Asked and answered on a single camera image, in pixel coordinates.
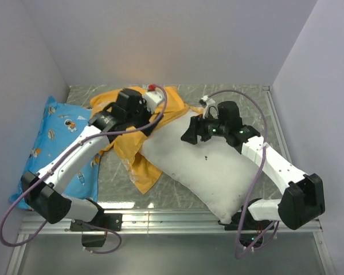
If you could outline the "orange pillowcase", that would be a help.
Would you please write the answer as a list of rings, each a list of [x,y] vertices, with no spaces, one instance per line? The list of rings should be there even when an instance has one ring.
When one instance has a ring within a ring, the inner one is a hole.
[[[157,129],[185,115],[190,109],[180,97],[177,87],[166,87],[165,91],[167,93],[167,108]],[[113,149],[125,166],[133,184],[142,194],[145,194],[155,185],[162,174],[162,171],[151,164],[140,152],[143,143],[149,140],[142,132],[119,136],[110,145],[98,152],[91,160],[91,167],[100,164],[101,156]]]

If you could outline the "white pillow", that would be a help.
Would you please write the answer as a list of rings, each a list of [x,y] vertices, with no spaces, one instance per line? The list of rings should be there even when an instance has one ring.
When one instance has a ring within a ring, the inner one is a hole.
[[[229,223],[244,204],[258,166],[222,137],[196,145],[181,141],[194,115],[189,110],[155,130],[144,141],[140,153],[192,191],[221,222]]]

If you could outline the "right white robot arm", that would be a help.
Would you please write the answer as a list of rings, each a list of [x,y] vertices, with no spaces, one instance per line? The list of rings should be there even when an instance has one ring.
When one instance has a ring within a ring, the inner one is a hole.
[[[205,96],[200,104],[203,114],[190,119],[181,140],[195,145],[214,136],[224,138],[229,146],[260,167],[282,195],[281,199],[250,201],[241,215],[244,227],[254,229],[261,221],[280,221],[296,230],[325,212],[322,179],[293,166],[265,142],[258,130],[243,124],[234,101],[216,103]]]

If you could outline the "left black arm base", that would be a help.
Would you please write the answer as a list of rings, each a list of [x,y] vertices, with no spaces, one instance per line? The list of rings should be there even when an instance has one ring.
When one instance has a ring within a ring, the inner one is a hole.
[[[85,250],[94,254],[107,254],[115,252],[122,244],[122,238],[119,234],[122,222],[123,214],[121,213],[103,213],[91,222],[73,220],[69,231],[81,233],[81,244]],[[108,251],[96,250],[105,245],[109,235],[114,235],[117,238],[117,245]]]

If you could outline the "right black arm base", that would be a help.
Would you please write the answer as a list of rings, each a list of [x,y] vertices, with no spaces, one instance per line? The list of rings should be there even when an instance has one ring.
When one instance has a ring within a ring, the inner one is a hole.
[[[225,231],[237,231],[239,227],[239,221],[241,218],[241,212],[237,212],[231,218],[230,223],[223,223],[218,221],[218,224],[224,227]],[[246,213],[243,228],[241,230],[241,235],[239,238],[240,244],[243,247],[249,246],[256,237],[262,233],[272,222],[268,220],[256,221],[252,218],[249,212]]]

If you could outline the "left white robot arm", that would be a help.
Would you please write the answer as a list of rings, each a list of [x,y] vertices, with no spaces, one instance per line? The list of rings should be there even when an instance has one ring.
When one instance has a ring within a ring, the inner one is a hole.
[[[118,136],[140,131],[149,136],[163,117],[153,114],[166,107],[166,92],[157,87],[142,94],[122,89],[114,102],[95,113],[76,140],[55,160],[36,173],[27,171],[21,178],[25,202],[48,223],[64,218],[81,220],[90,230],[104,223],[104,210],[92,199],[64,195],[80,170]]]

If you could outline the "aluminium mounting rail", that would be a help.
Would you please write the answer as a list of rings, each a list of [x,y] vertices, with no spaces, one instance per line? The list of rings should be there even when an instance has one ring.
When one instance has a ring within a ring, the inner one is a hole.
[[[177,209],[177,210],[108,210],[106,213],[115,216],[122,214],[119,234],[221,234],[236,233],[236,230],[225,230],[218,224],[218,218],[208,210]],[[34,234],[44,219],[35,212],[27,212],[19,228],[19,234]],[[102,234],[102,231],[91,231],[80,222],[73,223],[71,219],[49,224],[47,223],[40,234]],[[318,219],[310,221],[297,230],[289,229],[280,223],[278,233],[314,233],[322,232]]]

